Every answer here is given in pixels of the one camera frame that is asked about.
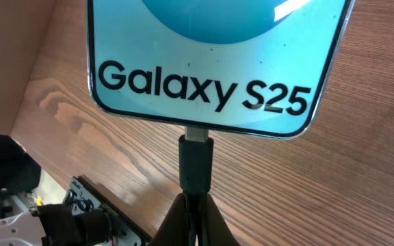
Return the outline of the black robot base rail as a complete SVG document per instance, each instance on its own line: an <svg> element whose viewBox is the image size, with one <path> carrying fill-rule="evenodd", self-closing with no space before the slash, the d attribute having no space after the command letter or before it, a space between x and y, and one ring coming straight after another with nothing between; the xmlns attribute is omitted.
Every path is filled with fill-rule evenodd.
<svg viewBox="0 0 394 246"><path fill-rule="evenodd" d="M144 246L152 237L81 176L74 177L63 200L80 219L90 244Z"/></svg>

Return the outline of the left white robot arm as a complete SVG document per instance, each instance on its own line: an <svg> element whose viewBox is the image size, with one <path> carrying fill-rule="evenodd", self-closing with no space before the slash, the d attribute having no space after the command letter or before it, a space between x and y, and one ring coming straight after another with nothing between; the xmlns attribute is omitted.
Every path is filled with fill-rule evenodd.
<svg viewBox="0 0 394 246"><path fill-rule="evenodd" d="M0 246L115 245L110 216L73 192L61 204L34 207L17 195L0 195Z"/></svg>

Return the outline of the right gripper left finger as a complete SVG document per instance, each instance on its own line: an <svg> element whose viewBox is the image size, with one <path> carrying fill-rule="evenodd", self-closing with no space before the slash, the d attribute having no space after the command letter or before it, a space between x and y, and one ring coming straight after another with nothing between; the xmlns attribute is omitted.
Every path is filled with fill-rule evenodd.
<svg viewBox="0 0 394 246"><path fill-rule="evenodd" d="M167 215L148 246L184 246L187 244L186 199L183 193L176 196Z"/></svg>

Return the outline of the blue Galaxy smartphone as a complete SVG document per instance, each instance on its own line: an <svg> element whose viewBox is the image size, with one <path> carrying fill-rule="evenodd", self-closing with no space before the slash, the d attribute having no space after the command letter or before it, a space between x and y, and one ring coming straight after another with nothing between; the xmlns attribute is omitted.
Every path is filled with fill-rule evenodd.
<svg viewBox="0 0 394 246"><path fill-rule="evenodd" d="M313 123L353 1L87 1L88 84L112 115L273 139Z"/></svg>

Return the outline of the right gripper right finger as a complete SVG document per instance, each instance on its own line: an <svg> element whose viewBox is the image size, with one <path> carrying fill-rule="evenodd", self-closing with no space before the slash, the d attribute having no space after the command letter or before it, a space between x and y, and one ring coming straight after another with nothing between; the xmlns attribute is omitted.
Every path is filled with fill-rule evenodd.
<svg viewBox="0 0 394 246"><path fill-rule="evenodd" d="M211 195L207 195L205 224L210 246L239 246Z"/></svg>

